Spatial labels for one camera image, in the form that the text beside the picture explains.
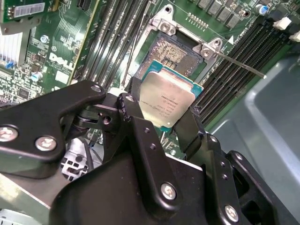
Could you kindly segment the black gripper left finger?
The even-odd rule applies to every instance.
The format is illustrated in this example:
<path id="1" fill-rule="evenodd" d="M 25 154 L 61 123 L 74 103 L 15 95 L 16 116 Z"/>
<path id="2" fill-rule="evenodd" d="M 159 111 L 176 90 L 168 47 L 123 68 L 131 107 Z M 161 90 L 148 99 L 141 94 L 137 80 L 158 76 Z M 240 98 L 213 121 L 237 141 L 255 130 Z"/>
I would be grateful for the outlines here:
<path id="1" fill-rule="evenodd" d="M 89 128 L 105 133 L 103 164 L 76 182 L 78 191 L 92 186 L 109 166 L 130 158 L 148 212 L 177 212 L 183 197 L 157 137 L 139 101 L 141 81 L 128 93 L 108 98 L 92 81 L 81 81 L 0 112 L 0 170 L 17 176 L 53 176 L 66 152 L 66 141 Z"/>

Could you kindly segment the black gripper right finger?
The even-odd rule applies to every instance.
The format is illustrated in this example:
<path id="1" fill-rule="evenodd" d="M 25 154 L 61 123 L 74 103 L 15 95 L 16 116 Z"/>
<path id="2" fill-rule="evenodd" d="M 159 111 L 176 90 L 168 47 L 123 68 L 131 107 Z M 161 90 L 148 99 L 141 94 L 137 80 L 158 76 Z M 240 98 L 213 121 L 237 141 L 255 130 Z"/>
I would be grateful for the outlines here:
<path id="1" fill-rule="evenodd" d="M 190 107 L 174 126 L 186 159 L 204 170 L 204 211 L 210 224 L 282 225 L 284 206 L 239 152 L 225 153 Z"/>

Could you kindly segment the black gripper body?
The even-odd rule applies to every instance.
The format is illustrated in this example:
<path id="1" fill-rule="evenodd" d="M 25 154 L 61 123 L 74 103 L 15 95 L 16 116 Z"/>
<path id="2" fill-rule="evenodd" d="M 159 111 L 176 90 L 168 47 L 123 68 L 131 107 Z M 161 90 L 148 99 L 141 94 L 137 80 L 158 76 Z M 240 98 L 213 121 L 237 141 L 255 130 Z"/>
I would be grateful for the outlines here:
<path id="1" fill-rule="evenodd" d="M 183 205 L 169 220 L 154 218 L 144 207 L 130 153 L 72 181 L 56 196 L 51 225 L 218 225 L 209 206 L 200 167 L 167 155 L 183 194 Z"/>

